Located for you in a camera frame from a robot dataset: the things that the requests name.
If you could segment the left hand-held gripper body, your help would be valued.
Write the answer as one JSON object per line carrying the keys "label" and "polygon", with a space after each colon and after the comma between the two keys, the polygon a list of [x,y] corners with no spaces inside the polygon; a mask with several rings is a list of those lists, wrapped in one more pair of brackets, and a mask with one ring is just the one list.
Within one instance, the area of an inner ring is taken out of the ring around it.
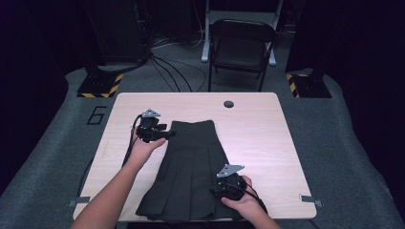
{"label": "left hand-held gripper body", "polygon": [[137,127],[136,133],[142,141],[149,143],[150,141],[162,138],[161,132],[166,132],[166,130],[158,131],[159,116],[160,114],[152,109],[148,109],[139,115],[140,124]]}

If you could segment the person's right hand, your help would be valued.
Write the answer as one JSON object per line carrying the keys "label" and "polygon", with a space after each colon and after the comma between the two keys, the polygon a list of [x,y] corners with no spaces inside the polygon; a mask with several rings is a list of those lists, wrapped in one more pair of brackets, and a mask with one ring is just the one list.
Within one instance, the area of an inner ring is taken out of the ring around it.
{"label": "person's right hand", "polygon": [[251,179],[247,176],[243,176],[246,183],[245,194],[240,200],[232,200],[228,198],[221,198],[221,202],[229,208],[236,210],[243,218],[244,214],[248,212],[264,212],[257,193],[252,189]]}

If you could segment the black equipment cabinet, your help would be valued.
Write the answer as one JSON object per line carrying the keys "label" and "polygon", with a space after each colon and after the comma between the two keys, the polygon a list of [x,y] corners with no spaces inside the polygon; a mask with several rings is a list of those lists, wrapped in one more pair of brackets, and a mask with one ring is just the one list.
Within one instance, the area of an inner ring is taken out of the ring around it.
{"label": "black equipment cabinet", "polygon": [[106,64],[143,65],[146,41],[140,30],[137,0],[83,0],[96,41]]}

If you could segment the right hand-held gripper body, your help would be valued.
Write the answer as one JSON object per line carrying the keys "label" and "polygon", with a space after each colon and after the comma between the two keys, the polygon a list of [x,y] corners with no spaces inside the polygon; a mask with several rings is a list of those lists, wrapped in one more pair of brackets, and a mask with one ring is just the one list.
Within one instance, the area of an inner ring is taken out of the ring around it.
{"label": "right hand-held gripper body", "polygon": [[244,165],[225,164],[222,170],[217,174],[217,185],[222,186],[223,198],[240,200],[245,194],[246,183],[238,175],[238,172],[244,169]]}

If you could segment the person's left hand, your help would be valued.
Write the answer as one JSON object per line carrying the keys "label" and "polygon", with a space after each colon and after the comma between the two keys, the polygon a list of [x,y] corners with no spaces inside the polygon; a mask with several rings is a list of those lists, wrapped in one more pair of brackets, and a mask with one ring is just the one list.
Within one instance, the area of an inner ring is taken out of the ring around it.
{"label": "person's left hand", "polygon": [[131,153],[127,160],[127,164],[132,167],[141,168],[152,155],[153,151],[158,149],[165,142],[165,138],[160,138],[156,141],[146,143],[139,139],[137,134],[134,134]]}

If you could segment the grey table edge bracket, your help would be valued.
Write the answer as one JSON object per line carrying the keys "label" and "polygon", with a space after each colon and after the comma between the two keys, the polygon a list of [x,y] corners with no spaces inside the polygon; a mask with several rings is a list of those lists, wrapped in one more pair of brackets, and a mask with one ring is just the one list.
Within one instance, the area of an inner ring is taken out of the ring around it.
{"label": "grey table edge bracket", "polygon": [[301,199],[301,201],[303,202],[310,202],[313,203],[316,207],[323,207],[324,204],[322,202],[321,199],[317,199],[315,197],[312,196],[305,196],[305,195],[300,195],[299,198]]}
{"label": "grey table edge bracket", "polygon": [[76,207],[79,203],[88,203],[91,197],[76,197],[75,199],[69,200],[68,207]]}

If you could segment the black stand base striped tape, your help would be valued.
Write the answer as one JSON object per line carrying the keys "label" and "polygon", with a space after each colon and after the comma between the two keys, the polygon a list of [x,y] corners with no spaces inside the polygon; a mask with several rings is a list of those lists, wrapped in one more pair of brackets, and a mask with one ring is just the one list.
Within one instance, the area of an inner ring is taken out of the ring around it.
{"label": "black stand base striped tape", "polygon": [[331,94],[323,79],[316,79],[310,74],[287,73],[287,80],[294,97],[331,98]]}
{"label": "black stand base striped tape", "polygon": [[123,77],[122,71],[104,71],[97,65],[85,67],[86,77],[77,90],[78,97],[112,97]]}

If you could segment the black folding chair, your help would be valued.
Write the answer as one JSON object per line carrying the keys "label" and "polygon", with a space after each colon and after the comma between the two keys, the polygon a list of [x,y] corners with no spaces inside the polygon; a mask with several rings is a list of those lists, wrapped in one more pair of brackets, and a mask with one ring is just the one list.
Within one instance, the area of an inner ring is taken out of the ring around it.
{"label": "black folding chair", "polygon": [[269,24],[236,19],[220,19],[209,30],[208,90],[212,70],[256,73],[263,88],[268,61],[278,33]]}

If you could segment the black pleated skirt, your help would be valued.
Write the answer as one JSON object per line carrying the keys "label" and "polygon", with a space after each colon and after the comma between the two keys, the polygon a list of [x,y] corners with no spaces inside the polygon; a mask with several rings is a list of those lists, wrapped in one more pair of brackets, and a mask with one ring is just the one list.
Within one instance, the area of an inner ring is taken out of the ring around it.
{"label": "black pleated skirt", "polygon": [[163,221],[239,219],[237,211],[209,190],[217,185],[217,174],[228,164],[214,122],[174,121],[171,130],[176,135],[167,139],[155,181],[136,214]]}

